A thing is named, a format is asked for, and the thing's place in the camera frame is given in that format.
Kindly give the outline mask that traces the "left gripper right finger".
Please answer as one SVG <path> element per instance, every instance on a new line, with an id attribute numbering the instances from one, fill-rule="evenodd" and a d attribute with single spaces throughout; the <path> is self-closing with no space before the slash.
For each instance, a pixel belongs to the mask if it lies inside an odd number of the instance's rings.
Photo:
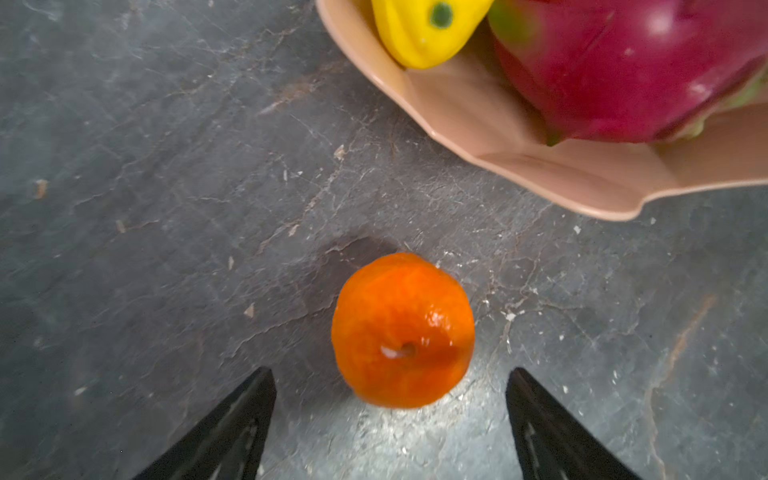
<path id="1" fill-rule="evenodd" d="M 525 480 L 639 480 L 527 370 L 510 372 L 505 397 Z"/>

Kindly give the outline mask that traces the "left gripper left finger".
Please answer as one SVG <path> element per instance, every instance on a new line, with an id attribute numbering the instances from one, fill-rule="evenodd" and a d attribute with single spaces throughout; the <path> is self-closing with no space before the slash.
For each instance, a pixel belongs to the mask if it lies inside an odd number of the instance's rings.
<path id="1" fill-rule="evenodd" d="M 257 368 L 138 479 L 255 479 L 277 397 L 271 369 Z"/>

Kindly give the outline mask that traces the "orange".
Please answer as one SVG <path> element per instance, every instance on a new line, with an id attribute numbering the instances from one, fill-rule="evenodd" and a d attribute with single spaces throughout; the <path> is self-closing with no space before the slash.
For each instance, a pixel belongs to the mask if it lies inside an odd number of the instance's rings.
<path id="1" fill-rule="evenodd" d="M 361 400 L 421 408 L 444 397 L 468 371 L 473 311 L 452 276 L 415 254 L 395 253 L 345 282 L 331 341 L 343 379 Z"/>

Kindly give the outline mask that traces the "pink dragon fruit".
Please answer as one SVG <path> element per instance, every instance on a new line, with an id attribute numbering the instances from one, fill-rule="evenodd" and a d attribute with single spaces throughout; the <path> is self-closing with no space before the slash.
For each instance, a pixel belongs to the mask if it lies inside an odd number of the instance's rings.
<path id="1" fill-rule="evenodd" d="M 763 1 L 497 1 L 487 19 L 552 145 L 691 138 L 767 74 Z"/>

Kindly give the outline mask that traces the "yellow mango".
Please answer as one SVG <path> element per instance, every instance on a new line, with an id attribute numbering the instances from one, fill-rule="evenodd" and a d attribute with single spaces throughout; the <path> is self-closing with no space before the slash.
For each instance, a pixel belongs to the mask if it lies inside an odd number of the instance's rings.
<path id="1" fill-rule="evenodd" d="M 375 25 L 402 66 L 428 69 L 455 56 L 487 15 L 492 0 L 373 0 Z"/>

